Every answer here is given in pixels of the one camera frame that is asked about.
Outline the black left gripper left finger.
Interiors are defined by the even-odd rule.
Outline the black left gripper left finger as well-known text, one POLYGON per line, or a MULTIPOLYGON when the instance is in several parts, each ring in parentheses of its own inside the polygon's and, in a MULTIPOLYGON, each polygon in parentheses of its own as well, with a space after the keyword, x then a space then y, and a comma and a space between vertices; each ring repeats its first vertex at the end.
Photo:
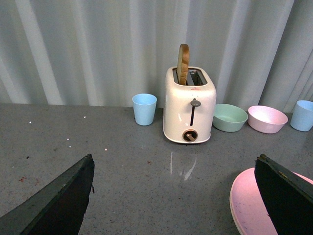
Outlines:
POLYGON ((87 154, 0 218, 2 235, 77 235, 93 191, 95 163, 87 154))

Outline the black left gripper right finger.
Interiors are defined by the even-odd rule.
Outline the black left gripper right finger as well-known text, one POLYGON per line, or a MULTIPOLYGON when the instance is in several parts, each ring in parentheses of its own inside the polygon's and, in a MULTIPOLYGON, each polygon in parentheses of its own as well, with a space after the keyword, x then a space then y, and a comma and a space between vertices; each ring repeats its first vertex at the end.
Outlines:
POLYGON ((254 175, 269 217, 279 235, 313 233, 313 185, 260 155, 254 175))

